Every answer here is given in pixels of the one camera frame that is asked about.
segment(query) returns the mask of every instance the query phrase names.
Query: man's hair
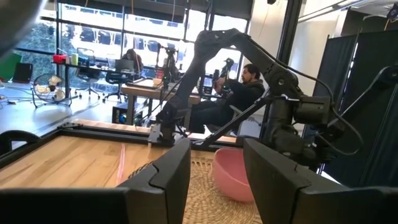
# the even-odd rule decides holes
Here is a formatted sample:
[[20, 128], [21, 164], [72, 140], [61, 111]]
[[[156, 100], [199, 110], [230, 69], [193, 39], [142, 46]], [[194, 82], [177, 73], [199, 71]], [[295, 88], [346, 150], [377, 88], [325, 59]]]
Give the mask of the man's hair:
[[248, 72], [250, 72], [251, 74], [256, 74], [256, 75], [254, 76], [255, 79], [260, 79], [261, 73], [260, 73], [259, 68], [257, 68], [257, 66], [255, 66], [255, 65], [253, 65], [253, 64], [247, 64], [247, 65], [245, 65], [245, 66], [243, 67], [243, 69], [245, 69], [245, 68], [246, 68], [246, 69], [248, 70]]

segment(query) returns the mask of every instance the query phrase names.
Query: black curtain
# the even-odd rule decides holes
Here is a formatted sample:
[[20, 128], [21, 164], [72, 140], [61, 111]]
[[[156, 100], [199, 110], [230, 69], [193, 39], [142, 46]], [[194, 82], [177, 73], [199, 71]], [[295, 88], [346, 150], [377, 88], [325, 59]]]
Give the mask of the black curtain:
[[[346, 91], [343, 93], [342, 111], [347, 109], [362, 94], [381, 69], [398, 61], [397, 38], [397, 31], [359, 35], [354, 65], [346, 84]], [[385, 166], [392, 168], [391, 163], [387, 165], [387, 161], [382, 159], [376, 161], [375, 158], [381, 152], [382, 140], [379, 137], [380, 133], [386, 131], [383, 130], [384, 124], [386, 122], [394, 122], [394, 120], [391, 120], [394, 116], [387, 118], [393, 92], [394, 89], [391, 89], [374, 96], [372, 103], [366, 105], [363, 110], [358, 111], [355, 119], [348, 121], [362, 135], [364, 147], [354, 156], [338, 156], [325, 167], [325, 172], [342, 184], [348, 187], [378, 185], [377, 182], [366, 181], [368, 173], [371, 171], [370, 167], [383, 166], [383, 163], [385, 163]], [[397, 136], [398, 133], [390, 141], [394, 141]], [[359, 142], [354, 133], [348, 129], [343, 137], [335, 142], [335, 146], [342, 151], [352, 152], [358, 148]], [[388, 157], [394, 156], [393, 153], [388, 154]]]
[[[328, 39], [319, 69], [318, 79], [325, 82], [335, 96], [338, 105], [348, 74], [349, 64], [353, 58], [356, 36]], [[329, 96], [325, 87], [316, 83], [313, 96]], [[305, 126], [303, 136], [312, 135], [315, 131]]]

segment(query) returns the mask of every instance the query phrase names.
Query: ceiling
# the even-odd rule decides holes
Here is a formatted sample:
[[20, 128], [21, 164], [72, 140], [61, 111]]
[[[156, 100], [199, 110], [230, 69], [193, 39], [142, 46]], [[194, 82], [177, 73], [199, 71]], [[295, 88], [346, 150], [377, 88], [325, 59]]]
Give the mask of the ceiling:
[[351, 9], [370, 15], [385, 17], [395, 2], [398, 2], [398, 0], [367, 0], [352, 6]]

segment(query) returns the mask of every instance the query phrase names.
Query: green object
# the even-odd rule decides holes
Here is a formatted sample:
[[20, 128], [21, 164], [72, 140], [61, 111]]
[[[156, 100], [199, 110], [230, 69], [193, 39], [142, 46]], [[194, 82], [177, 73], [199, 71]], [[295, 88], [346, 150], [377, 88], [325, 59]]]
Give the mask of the green object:
[[20, 63], [22, 56], [19, 54], [11, 53], [3, 60], [0, 61], [0, 78], [4, 81], [9, 81], [13, 78], [15, 73], [15, 67], [17, 63]]

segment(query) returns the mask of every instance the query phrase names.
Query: black jacket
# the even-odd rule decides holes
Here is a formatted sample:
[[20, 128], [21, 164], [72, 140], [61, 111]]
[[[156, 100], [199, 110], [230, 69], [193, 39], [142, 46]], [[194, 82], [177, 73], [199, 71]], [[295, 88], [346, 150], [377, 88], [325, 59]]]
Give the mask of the black jacket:
[[262, 96], [265, 92], [262, 80], [248, 83], [244, 85], [237, 80], [228, 80], [225, 85], [229, 85], [231, 92], [228, 94], [226, 101], [223, 103], [222, 108], [228, 113], [233, 114], [232, 109], [229, 107], [233, 105], [237, 109], [244, 111], [248, 109], [254, 102]]

